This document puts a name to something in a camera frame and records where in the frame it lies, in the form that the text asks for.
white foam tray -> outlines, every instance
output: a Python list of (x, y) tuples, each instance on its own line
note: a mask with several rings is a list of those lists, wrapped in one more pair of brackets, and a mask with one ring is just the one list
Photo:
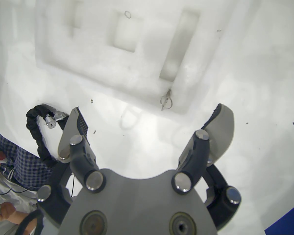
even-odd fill
[[(152, 113), (189, 120), (207, 76), (240, 36), (250, 1), (36, 0), (36, 62)], [(168, 89), (173, 107), (161, 111)]]

plaid shirt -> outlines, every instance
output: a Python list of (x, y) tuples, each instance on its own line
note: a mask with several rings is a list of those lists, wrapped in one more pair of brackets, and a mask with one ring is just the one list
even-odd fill
[(52, 169), (48, 168), (40, 158), (15, 145), (1, 134), (0, 151), (8, 159), (7, 163), (1, 164), (0, 172), (25, 189), (38, 191), (52, 174)]

white table surface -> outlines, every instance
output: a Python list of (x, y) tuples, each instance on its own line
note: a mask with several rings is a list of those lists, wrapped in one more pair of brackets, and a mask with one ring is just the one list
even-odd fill
[[(224, 103), (234, 111), (235, 134), (216, 166), (243, 202), (219, 233), (264, 234), (294, 207), (294, 0), (254, 0), (237, 54), (213, 76), (221, 85), (208, 90), (204, 112), (187, 126), (36, 67), (34, 7), (35, 0), (0, 0), (3, 136), (37, 155), (26, 112), (41, 103), (67, 113), (79, 106), (100, 168), (147, 178), (176, 168), (193, 131)], [(60, 127), (40, 126), (56, 156)], [(205, 186), (196, 187), (203, 197)]]

black cable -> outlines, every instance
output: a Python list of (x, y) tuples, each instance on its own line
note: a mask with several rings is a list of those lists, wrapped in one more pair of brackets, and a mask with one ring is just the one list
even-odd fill
[(71, 197), (73, 196), (74, 180), (75, 180), (75, 175), (73, 176), (73, 186), (72, 186), (72, 194), (71, 194)]
[(24, 191), (21, 191), (21, 192), (14, 191), (12, 188), (10, 188), (10, 190), (9, 190), (8, 192), (6, 192), (6, 193), (4, 193), (4, 194), (0, 194), (0, 196), (4, 196), (4, 195), (6, 195), (6, 194), (9, 193), (11, 190), (12, 190), (14, 193), (16, 193), (16, 194), (20, 194), (20, 193), (24, 193), (24, 192), (26, 192), (27, 190), (30, 190), (30, 189), (32, 189), (32, 188), (36, 188), (36, 187), (30, 187), (30, 188), (25, 189)]

blue object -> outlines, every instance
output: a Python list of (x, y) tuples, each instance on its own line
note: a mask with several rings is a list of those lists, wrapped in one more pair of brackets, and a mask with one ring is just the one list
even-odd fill
[(266, 235), (294, 235), (294, 208), (265, 229)]

